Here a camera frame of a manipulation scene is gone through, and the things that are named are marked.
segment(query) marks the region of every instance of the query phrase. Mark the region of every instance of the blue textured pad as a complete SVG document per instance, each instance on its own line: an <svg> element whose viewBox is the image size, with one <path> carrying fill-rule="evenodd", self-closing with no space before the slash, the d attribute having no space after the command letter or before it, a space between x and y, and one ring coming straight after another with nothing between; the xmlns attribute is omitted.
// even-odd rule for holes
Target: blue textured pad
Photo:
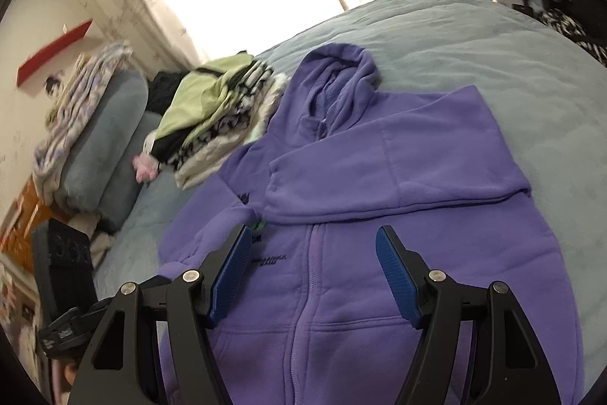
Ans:
<svg viewBox="0 0 607 405"><path fill-rule="evenodd" d="M375 236L375 252L401 316L417 327L422 317L418 308L417 289L384 229L379 229Z"/></svg>
<svg viewBox="0 0 607 405"><path fill-rule="evenodd" d="M249 265L252 246L253 236L251 229L247 227L232 247L230 255L211 287L211 309L207 315L211 328L217 326L224 317L228 316L242 277Z"/></svg>

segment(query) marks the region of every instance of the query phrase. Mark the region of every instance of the black and white patterned fabric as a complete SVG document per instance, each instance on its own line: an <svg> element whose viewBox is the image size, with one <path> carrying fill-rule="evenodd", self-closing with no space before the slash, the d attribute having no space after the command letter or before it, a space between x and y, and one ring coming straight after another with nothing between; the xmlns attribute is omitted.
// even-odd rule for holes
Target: black and white patterned fabric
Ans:
<svg viewBox="0 0 607 405"><path fill-rule="evenodd" d="M246 129L253 117L251 109L254 107L255 99L268 84L273 72L272 68L264 61L256 61L234 89L240 95L240 99L235 106L190 143L182 145L178 152L169 158L167 165L173 170L179 170L190 157L194 156L212 139L227 135L233 130Z"/></svg>
<svg viewBox="0 0 607 405"><path fill-rule="evenodd" d="M560 9L549 9L538 16L538 21L558 31L607 67L607 42L588 37L584 27L571 16Z"/></svg>

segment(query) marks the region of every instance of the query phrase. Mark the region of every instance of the green garment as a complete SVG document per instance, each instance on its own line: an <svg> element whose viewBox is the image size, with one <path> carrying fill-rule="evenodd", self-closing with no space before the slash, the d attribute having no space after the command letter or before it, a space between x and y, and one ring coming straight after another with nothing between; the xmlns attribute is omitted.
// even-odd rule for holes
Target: green garment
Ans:
<svg viewBox="0 0 607 405"><path fill-rule="evenodd" d="M252 55L239 52L188 73L160 121L156 139L187 127L196 126L200 133L212 126L238 101L235 89L252 63Z"/></svg>

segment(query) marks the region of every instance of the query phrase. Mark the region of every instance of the metal bolt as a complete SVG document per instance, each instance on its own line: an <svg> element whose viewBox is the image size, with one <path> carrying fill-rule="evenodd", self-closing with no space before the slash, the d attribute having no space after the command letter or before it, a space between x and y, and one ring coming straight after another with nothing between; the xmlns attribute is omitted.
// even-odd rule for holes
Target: metal bolt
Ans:
<svg viewBox="0 0 607 405"><path fill-rule="evenodd" d="M510 288L504 282L494 283L494 290L499 294L507 294Z"/></svg>
<svg viewBox="0 0 607 405"><path fill-rule="evenodd" d="M198 271L196 271L195 269L189 269L188 271L186 271L186 273L183 274L184 282L188 282L188 283L195 282L199 278L200 278L200 273L198 273Z"/></svg>
<svg viewBox="0 0 607 405"><path fill-rule="evenodd" d="M120 287L120 292L122 292L125 296L132 294L137 286L133 282L126 282L122 287Z"/></svg>
<svg viewBox="0 0 607 405"><path fill-rule="evenodd" d="M430 271L429 277L435 282L444 282L447 278L447 275L445 275L444 271L441 271L439 269L433 269L432 271Z"/></svg>

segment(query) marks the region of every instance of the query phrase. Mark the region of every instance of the gray pillow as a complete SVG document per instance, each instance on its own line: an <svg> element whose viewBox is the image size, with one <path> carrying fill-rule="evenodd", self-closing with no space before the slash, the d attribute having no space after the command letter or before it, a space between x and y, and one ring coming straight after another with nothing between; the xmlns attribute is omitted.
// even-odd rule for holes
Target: gray pillow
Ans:
<svg viewBox="0 0 607 405"><path fill-rule="evenodd" d="M62 208L82 212L97 209L147 101L144 76L132 69L117 70L63 167L55 191L55 200Z"/></svg>
<svg viewBox="0 0 607 405"><path fill-rule="evenodd" d="M141 184L135 180L133 157L140 154L146 136L156 129L162 117L152 112L144 112L131 141L126 147L122 157L107 183L97 211L101 213L102 228L107 232L115 232L122 228L129 216L140 189Z"/></svg>

